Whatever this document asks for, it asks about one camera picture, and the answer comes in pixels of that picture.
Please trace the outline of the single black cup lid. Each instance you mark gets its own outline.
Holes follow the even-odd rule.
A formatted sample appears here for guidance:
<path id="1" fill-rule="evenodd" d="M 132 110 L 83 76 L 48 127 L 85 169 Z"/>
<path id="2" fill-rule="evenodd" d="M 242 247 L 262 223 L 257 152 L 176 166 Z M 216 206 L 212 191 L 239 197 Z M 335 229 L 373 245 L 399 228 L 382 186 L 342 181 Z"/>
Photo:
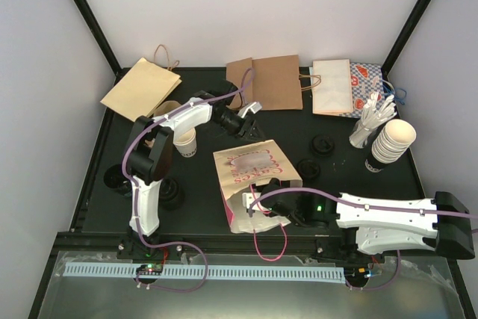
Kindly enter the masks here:
<path id="1" fill-rule="evenodd" d="M 313 158 L 303 158 L 297 162 L 297 172 L 303 181 L 313 181 L 321 174 L 321 167 Z"/>

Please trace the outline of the cake print paper bag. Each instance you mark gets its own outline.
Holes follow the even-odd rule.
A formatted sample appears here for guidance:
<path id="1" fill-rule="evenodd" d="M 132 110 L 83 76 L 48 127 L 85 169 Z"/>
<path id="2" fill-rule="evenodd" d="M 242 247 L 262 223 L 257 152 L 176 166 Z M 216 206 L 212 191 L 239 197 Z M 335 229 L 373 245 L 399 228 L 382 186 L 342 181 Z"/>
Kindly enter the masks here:
<path id="1" fill-rule="evenodd" d="M 272 179 L 283 186 L 301 187 L 299 173 L 274 140 L 220 150 L 213 153 L 213 158 L 231 233 L 251 234 L 259 258 L 278 261 L 285 250 L 275 258 L 264 257 L 258 248 L 257 234 L 276 227 L 284 232 L 291 222 L 283 215 L 271 217 L 272 209 L 264 201 L 252 202 Z"/>

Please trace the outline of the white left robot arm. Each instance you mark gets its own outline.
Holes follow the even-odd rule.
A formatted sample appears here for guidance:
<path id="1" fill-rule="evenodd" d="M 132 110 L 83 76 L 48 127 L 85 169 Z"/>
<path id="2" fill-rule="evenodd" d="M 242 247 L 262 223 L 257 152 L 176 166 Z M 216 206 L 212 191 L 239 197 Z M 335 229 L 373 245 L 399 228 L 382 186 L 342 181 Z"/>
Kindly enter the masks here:
<path id="1" fill-rule="evenodd" d="M 131 182 L 133 193 L 129 226 L 138 234 L 134 249 L 143 258 L 155 257 L 161 247 L 159 238 L 152 234 L 160 224 L 160 186 L 172 165 L 173 141 L 209 121 L 232 136 L 260 141 L 263 135 L 253 115 L 261 109 L 260 102 L 251 102 L 235 112 L 228 108 L 225 96 L 192 97 L 162 116 L 140 116 L 134 121 L 122 171 Z"/>

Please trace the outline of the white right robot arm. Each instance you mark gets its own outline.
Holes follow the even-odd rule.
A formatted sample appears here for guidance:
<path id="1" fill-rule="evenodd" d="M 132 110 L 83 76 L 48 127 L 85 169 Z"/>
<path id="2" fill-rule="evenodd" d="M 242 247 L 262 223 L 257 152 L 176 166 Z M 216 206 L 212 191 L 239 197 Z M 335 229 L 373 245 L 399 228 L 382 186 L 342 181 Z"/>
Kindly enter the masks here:
<path id="1" fill-rule="evenodd" d="M 313 188 L 264 188 L 243 195 L 249 214 L 285 217 L 301 226 L 335 224 L 353 235 L 339 243 L 341 256 L 358 261 L 363 255 L 396 250 L 426 250 L 449 259 L 475 257 L 475 216 L 451 193 L 438 191 L 425 199 L 373 199 Z"/>

